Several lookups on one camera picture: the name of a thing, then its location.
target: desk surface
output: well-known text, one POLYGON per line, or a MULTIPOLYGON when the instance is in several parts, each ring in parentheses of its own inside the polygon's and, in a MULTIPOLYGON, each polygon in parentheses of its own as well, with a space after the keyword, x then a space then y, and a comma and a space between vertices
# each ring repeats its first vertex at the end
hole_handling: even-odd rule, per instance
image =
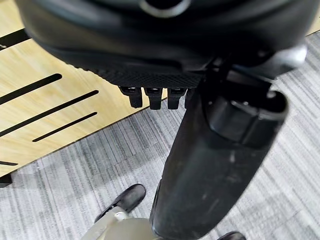
MULTIPOLYGON (((0 23, 0 38, 21 38, 12 0, 0 0, 0 23)), ((140 110, 117 86, 21 40, 0 46, 0 177, 140 110)))

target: striped carpet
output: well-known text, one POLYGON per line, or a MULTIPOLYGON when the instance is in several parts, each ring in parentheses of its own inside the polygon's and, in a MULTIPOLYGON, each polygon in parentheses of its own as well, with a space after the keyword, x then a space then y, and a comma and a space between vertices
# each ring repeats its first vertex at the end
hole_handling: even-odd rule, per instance
MULTIPOLYGON (((320 32, 306 39, 306 64, 275 84, 290 116, 239 202, 206 237, 239 230, 249 240, 320 239, 320 32)), ((148 217, 179 110, 146 109, 13 173, 0 189, 0 240, 78 240, 96 215, 134 183, 148 217)))

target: black leather shoe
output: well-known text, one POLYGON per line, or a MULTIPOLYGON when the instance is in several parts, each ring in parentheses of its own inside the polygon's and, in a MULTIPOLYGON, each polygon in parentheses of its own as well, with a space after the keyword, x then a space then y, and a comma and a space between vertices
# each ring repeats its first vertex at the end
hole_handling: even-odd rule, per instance
POLYGON ((218 240, 246 240, 246 237, 238 231, 232 231, 220 237, 218 240))
POLYGON ((114 207, 120 207, 127 213, 130 213, 142 202, 145 196, 146 188, 142 184, 138 183, 130 186, 123 191, 99 216, 97 216, 94 222, 96 223, 114 207))

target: beige pants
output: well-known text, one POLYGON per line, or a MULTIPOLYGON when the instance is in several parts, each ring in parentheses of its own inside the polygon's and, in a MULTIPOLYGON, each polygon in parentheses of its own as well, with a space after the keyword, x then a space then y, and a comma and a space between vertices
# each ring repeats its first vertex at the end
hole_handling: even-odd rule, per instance
POLYGON ((147 218, 130 218, 120 207, 111 209, 81 240, 157 240, 147 218))

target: person's foot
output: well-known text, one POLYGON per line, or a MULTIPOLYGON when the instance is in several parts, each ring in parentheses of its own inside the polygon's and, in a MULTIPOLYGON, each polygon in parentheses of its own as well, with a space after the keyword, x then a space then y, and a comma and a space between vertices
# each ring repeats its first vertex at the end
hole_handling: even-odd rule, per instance
POLYGON ((238 231, 232 231, 220 237, 218 240, 246 240, 246 237, 238 231))
POLYGON ((96 223, 114 207, 120 207, 129 214, 142 202, 145 196, 146 188, 142 184, 138 183, 130 186, 123 191, 99 216, 97 216, 94 222, 96 223))

